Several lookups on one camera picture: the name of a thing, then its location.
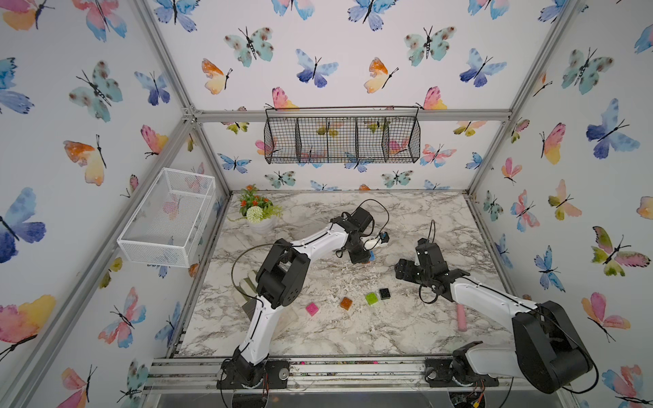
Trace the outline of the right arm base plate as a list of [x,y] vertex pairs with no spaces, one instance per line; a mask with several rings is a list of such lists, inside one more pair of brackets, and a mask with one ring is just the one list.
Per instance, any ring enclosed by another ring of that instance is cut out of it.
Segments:
[[425,360],[423,378],[431,388],[499,386],[498,379],[473,372],[466,360],[453,356]]

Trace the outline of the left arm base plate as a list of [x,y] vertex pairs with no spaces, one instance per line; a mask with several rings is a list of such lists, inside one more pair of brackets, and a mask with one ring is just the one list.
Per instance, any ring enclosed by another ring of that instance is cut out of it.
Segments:
[[218,390],[285,389],[290,377],[287,360],[263,360],[252,365],[242,358],[222,362],[216,388]]

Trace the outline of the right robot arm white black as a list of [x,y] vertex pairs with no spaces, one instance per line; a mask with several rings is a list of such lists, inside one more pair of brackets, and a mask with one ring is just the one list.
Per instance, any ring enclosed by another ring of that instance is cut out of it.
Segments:
[[457,384],[480,383],[489,377],[523,378],[544,394],[552,394],[598,368],[564,308],[556,302],[534,303],[478,282],[465,270],[452,270],[440,247],[418,241],[417,260],[400,259],[396,279],[428,289],[437,299],[462,305],[508,330],[511,345],[474,341],[452,352],[440,378]]

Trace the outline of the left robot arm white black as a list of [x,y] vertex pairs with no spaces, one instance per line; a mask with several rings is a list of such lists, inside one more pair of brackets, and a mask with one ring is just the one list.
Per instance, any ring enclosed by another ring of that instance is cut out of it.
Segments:
[[311,262],[332,253],[348,252],[350,261],[363,264],[371,251],[363,239],[374,224],[362,207],[343,212],[315,234],[297,241],[279,239],[271,245],[256,275],[253,319],[244,340],[231,357],[231,367],[243,384],[253,387],[265,377],[272,336],[285,307],[302,291]]

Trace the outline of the pink lego brick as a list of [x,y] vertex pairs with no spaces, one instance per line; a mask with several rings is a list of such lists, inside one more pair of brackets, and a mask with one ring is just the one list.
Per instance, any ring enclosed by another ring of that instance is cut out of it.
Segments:
[[315,316],[319,312],[319,307],[315,303],[311,303],[306,307],[306,311],[310,316]]

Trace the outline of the orange lego brick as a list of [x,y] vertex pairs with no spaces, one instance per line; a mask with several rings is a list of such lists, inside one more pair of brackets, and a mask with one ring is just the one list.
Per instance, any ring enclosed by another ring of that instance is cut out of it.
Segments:
[[350,307],[352,306],[352,304],[353,304],[353,301],[352,301],[351,299],[349,299],[348,297],[344,297],[344,298],[341,300],[339,306],[340,306],[342,309],[349,310]]

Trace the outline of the black lego brick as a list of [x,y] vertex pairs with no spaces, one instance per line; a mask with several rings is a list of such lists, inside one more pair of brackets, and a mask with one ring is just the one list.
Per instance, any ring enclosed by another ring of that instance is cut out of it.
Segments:
[[390,291],[387,288],[381,288],[379,290],[379,294],[380,294],[382,300],[391,298]]

